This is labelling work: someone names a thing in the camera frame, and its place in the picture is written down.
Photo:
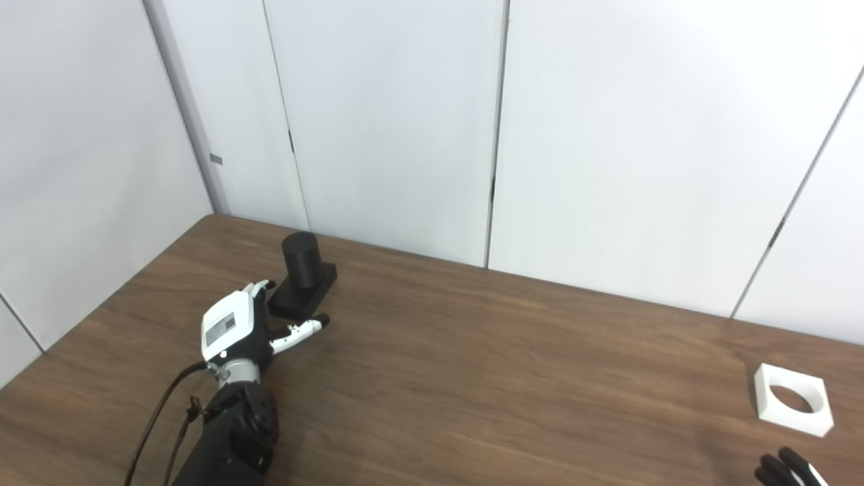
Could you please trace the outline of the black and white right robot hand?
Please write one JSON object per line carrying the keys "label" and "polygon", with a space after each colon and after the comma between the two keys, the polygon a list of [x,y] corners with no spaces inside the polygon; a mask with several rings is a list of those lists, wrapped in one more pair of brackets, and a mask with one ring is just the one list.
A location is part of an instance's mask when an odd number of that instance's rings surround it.
{"label": "black and white right robot hand", "polygon": [[762,485],[829,485],[814,464],[786,446],[776,455],[762,455],[754,477]]}

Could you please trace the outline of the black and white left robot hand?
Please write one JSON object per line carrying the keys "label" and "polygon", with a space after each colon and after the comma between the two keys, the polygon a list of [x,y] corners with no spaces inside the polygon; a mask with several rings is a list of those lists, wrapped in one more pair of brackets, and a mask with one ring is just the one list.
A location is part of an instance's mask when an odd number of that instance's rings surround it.
{"label": "black and white left robot hand", "polygon": [[273,287],[275,282],[271,280],[247,284],[204,314],[200,351],[206,363],[221,367],[233,360],[249,360],[262,366],[328,326],[330,317],[320,314],[290,324],[281,334],[271,333],[266,296]]}

